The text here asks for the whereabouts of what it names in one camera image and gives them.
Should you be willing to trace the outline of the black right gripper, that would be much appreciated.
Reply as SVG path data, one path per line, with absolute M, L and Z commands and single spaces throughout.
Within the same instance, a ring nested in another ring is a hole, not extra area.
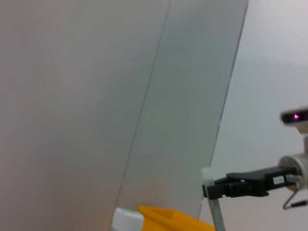
M 241 173 L 227 173 L 225 177 L 215 180 L 214 185 L 203 185 L 204 197 L 210 200 L 220 199 L 223 196 L 235 197 L 265 197 L 269 191 L 293 187 L 296 183 L 287 179 L 289 175 L 297 175 L 295 167 L 274 166 L 261 170 Z M 264 180 L 265 186 L 257 182 Z

